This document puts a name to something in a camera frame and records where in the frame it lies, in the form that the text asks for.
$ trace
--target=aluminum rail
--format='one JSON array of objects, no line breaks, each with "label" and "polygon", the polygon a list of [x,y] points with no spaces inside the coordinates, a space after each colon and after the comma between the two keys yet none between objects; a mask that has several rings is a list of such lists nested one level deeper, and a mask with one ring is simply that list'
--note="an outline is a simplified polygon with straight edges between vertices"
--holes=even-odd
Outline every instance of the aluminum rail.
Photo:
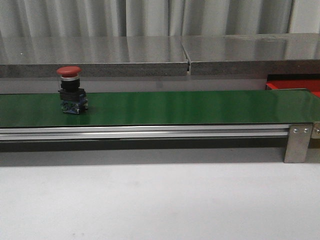
[{"label": "aluminum rail", "polygon": [[0,141],[288,136],[289,124],[1,128]]}]

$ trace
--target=gray curtain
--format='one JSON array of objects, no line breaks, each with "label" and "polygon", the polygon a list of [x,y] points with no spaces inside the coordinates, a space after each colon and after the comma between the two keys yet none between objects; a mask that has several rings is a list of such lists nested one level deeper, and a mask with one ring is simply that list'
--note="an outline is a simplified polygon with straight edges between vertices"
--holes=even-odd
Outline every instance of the gray curtain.
[{"label": "gray curtain", "polygon": [[320,31],[320,0],[0,0],[2,37]]}]

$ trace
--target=gray countertop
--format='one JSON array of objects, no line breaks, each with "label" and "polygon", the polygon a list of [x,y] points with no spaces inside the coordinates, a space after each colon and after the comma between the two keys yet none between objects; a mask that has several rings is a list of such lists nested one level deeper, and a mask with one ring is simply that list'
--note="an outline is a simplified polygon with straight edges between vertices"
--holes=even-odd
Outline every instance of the gray countertop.
[{"label": "gray countertop", "polygon": [[53,77],[65,65],[84,77],[184,76],[179,37],[14,37],[0,40],[0,77]]},{"label": "gray countertop", "polygon": [[319,74],[317,33],[183,36],[191,75]]}]

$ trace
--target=green belt surface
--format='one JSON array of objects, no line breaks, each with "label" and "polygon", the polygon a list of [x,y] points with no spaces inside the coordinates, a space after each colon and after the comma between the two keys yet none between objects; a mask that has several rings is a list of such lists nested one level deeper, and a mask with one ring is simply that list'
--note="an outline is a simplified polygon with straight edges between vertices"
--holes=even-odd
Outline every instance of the green belt surface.
[{"label": "green belt surface", "polygon": [[320,122],[320,98],[306,90],[88,93],[89,109],[63,113],[59,94],[0,95],[0,127]]}]

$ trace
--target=conveyor belt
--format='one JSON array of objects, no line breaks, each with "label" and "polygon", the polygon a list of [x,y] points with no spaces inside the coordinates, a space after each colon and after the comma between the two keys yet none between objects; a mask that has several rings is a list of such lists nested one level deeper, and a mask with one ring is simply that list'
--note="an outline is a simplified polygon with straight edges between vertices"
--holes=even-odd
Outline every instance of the conveyor belt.
[{"label": "conveyor belt", "polygon": [[298,144],[293,150],[303,152],[319,135],[320,98],[307,90],[89,93],[88,99],[89,110],[73,115],[61,112],[58,94],[0,95],[0,141],[289,136]]}]

